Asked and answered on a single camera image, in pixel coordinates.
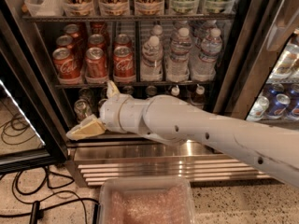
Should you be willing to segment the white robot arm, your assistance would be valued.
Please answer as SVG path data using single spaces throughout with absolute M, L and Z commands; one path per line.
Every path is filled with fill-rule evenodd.
M 106 130 L 170 146 L 193 140 L 299 187 L 298 131 L 208 113 L 170 95 L 136 99 L 121 93 L 111 80 L 100 116 L 90 115 L 66 136 L 79 140 Z

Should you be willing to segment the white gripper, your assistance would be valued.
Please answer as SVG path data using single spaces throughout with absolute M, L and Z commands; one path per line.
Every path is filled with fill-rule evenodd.
M 143 111 L 149 104 L 148 100 L 120 93 L 112 80 L 107 82 L 107 97 L 100 108 L 102 121 L 95 115 L 90 115 L 66 133 L 68 139 L 78 141 L 101 135 L 106 128 L 117 133 L 144 133 L 147 130 Z

